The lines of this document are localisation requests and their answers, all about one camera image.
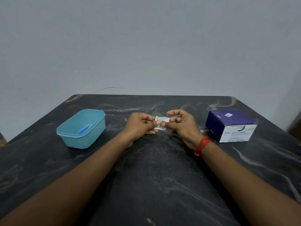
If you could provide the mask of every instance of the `light blue plastic container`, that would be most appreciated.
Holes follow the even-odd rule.
[[[106,128],[105,113],[102,110],[84,109],[62,123],[57,134],[68,147],[85,149],[90,147]],[[83,133],[79,131],[89,126]]]

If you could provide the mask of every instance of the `purple box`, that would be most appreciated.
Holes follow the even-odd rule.
[[[248,141],[257,121],[235,109],[210,110],[206,127],[220,143]]]

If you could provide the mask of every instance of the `gray wall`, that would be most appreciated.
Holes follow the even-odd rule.
[[[0,0],[0,131],[73,94],[231,95],[301,110],[301,0]]]

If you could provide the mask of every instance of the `sticker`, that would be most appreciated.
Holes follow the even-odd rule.
[[[233,115],[233,114],[231,114],[231,113],[225,114],[226,117],[230,117],[230,116],[232,116],[232,115]]]
[[[158,116],[156,116],[155,121],[156,120],[162,120],[162,122],[169,122],[169,119],[170,119],[169,117],[158,117]],[[166,131],[166,128],[162,127],[161,125],[155,127],[155,129]]]

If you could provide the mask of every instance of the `person's right hand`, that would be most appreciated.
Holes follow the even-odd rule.
[[[175,109],[167,112],[167,115],[177,115],[170,118],[169,122],[162,122],[160,125],[176,131],[185,144],[196,150],[204,137],[191,114],[184,110]]]

